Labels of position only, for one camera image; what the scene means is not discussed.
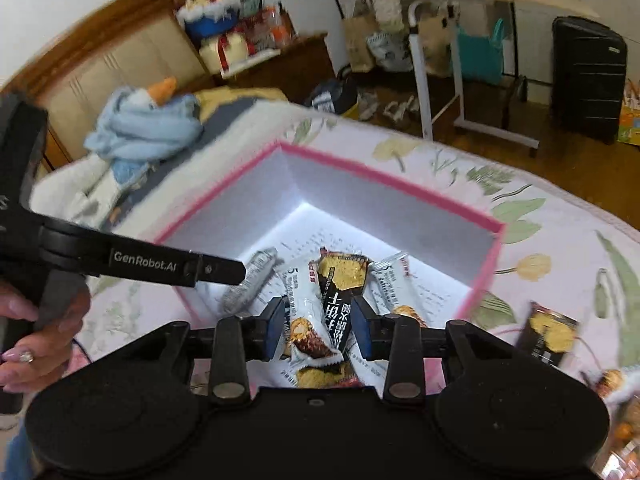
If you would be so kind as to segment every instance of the floral tablecloth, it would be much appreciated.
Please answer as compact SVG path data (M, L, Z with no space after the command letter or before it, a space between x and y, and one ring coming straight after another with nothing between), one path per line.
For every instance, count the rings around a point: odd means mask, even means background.
M271 120L254 117L251 142L241 143L234 156L225 152L200 190L275 139L437 190L508 225L493 285L473 312L474 323L514 342L533 300L580 322L579 339L561 365L570 375L581 379L640 364L640 233L532 174L390 130L292 105L273 106ZM197 195L191 190L181 196L180 206ZM172 206L169 200L166 210ZM154 239L167 221L162 218L157 212L149 215L148 226L137 235ZM169 320L193 322L164 286L102 280L98 289L105 288L94 297L80 335L94 357Z

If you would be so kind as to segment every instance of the black robotic device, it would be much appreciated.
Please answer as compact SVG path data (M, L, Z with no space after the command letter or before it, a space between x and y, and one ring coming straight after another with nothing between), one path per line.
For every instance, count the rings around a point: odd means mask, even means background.
M17 97L0 102L0 272L27 298L40 303L51 269L184 286L244 278L240 262L28 211L46 123L46 112ZM598 396L462 320L420 328L355 298L361 354L388 360L383 399L363 387L262 388L252 400L245 363L273 358L285 305L274 298L260 317L205 330L171 323L47 388L25 420L46 465L41 478L177 479L214 468L243 477L596 478L587 464L609 428ZM2 351L32 329L6 321ZM424 357L442 359L438 395L425 395ZM211 359L207 396L188 388L201 358ZM2 413L20 405L0 396Z

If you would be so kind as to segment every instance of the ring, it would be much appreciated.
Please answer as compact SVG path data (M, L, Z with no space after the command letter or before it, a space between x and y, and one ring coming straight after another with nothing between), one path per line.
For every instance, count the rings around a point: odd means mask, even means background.
M33 354L29 350L23 352L23 354L20 356L21 363L33 363L34 359L35 358L33 357Z

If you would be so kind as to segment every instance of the fingernail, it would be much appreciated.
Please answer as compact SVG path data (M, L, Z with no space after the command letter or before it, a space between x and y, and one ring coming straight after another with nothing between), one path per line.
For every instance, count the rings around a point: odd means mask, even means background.
M38 309L30 301L23 298L11 298L9 300L9 310L21 319L36 321L38 319Z
M18 372L15 370L0 370L0 384L7 384L18 378Z
M67 330L71 330L78 324L79 319L76 318L75 312L67 312L64 317L58 323L58 331L66 332Z
M26 386L20 383L8 384L4 388L2 388L2 390L8 394L25 394L29 391Z
M31 350L29 350L26 346L17 346L7 350L4 354L2 354L2 359L5 361L11 361L13 363L19 363L22 361L24 357L31 355Z

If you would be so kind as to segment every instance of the wooden nightstand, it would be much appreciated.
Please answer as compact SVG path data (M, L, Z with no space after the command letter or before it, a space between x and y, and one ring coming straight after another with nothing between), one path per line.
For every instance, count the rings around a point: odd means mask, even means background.
M279 56L216 83L236 88L279 88L292 103L302 104L321 82L335 77L322 32L299 36Z

